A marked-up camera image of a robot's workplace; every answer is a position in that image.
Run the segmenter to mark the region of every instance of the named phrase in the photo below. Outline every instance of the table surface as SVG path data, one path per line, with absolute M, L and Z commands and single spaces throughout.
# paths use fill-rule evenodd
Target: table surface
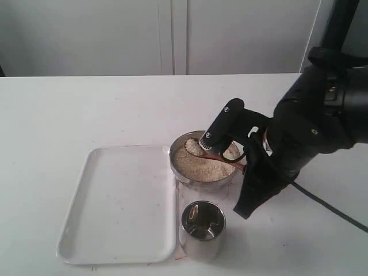
M 231 211 L 235 188 L 220 203 L 232 225 L 214 263 L 184 258 L 75 267 L 55 255 L 91 150 L 170 145 L 185 132 L 206 129 L 235 97 L 271 116 L 298 76 L 0 78 L 0 275 L 366 275 L 368 235 L 292 186 L 248 220 Z M 320 155 L 297 181 L 368 224 L 367 153 L 368 146 L 356 145 Z

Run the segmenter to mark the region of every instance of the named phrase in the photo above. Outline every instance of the white tray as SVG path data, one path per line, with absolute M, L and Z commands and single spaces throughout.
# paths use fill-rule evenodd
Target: white tray
M 176 243 L 168 147 L 99 148 L 87 158 L 57 256 L 74 265 L 154 263 Z

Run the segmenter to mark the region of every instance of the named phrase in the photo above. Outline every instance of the black cable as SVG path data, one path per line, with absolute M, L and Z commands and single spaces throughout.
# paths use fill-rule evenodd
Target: black cable
M 310 193 L 309 191 L 305 190 L 302 186 L 300 186 L 296 182 L 292 182 L 292 185 L 297 188 L 299 191 L 301 191 L 303 194 L 305 194 L 307 197 L 311 198 L 312 200 L 318 202 L 323 207 L 326 207 L 328 210 L 330 210 L 332 213 L 338 215 L 342 219 L 346 220 L 347 222 L 351 223 L 352 225 L 358 227 L 360 230 L 363 230 L 364 232 L 368 233 L 368 227 L 361 224 L 359 221 L 354 220 L 352 217 L 349 217 L 347 214 L 344 214 L 343 212 L 337 210 L 335 207 L 331 206 L 321 198 L 315 196 L 314 194 Z

